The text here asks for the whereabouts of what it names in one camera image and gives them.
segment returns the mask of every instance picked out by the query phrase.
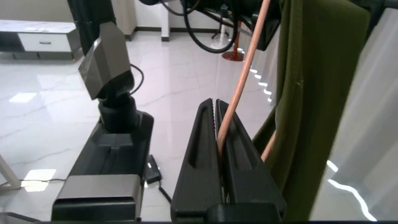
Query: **green fabric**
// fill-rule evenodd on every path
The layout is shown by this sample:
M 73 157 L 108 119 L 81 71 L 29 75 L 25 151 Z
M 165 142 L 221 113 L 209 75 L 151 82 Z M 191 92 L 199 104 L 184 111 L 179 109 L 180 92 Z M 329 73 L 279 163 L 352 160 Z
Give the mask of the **green fabric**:
M 253 139 L 287 202 L 285 221 L 308 220 L 329 157 L 369 13 L 347 0 L 285 0 L 276 106 Z

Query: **drawer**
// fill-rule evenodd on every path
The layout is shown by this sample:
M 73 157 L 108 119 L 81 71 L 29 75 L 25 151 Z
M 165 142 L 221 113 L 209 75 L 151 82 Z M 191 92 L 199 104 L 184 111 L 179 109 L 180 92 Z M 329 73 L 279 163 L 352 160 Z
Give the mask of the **drawer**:
M 27 52 L 71 52 L 66 34 L 18 34 Z

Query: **round red base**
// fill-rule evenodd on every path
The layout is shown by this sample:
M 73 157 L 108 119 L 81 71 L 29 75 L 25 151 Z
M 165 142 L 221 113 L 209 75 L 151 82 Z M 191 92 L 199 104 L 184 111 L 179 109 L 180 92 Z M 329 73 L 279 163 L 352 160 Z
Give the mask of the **round red base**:
M 242 53 L 236 52 L 236 56 L 234 57 L 234 52 L 225 52 L 223 53 L 223 58 L 233 62 L 242 62 L 244 55 Z

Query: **marble floor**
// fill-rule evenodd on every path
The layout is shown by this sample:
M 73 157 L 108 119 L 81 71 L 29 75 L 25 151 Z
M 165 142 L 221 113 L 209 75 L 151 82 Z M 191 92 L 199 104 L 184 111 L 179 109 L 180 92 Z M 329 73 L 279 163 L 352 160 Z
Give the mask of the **marble floor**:
M 198 36 L 210 41 L 208 34 Z M 247 42 L 242 39 L 241 51 Z M 161 169 L 163 188 L 172 195 L 198 105 L 207 98 L 229 101 L 242 63 L 203 51 L 187 34 L 172 33 L 170 42 L 161 42 L 157 32 L 138 32 L 127 47 L 130 61 L 145 73 L 134 97 L 138 109 L 155 118 L 150 153 Z M 267 52 L 256 55 L 237 109 L 251 137 L 272 109 L 276 50 L 273 40 Z M 80 62 L 0 56 L 0 154 L 21 179 L 32 172 L 39 173 L 36 178 L 65 179 L 99 117 L 98 103 L 90 100 L 77 72 Z M 134 76 L 141 79 L 137 72 Z M 352 194 L 328 182 L 332 175 L 326 168 L 313 219 L 367 220 Z M 49 220 L 62 185 L 1 192 L 0 212 Z M 141 217 L 170 220 L 169 204 L 157 184 L 145 189 Z

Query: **black pole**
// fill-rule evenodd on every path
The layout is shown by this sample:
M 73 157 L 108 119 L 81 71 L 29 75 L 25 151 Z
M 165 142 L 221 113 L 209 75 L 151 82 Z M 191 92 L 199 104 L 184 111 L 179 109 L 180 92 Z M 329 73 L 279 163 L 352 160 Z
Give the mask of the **black pole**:
M 68 0 L 80 34 L 81 48 L 87 54 L 100 34 L 100 24 L 116 23 L 111 0 Z

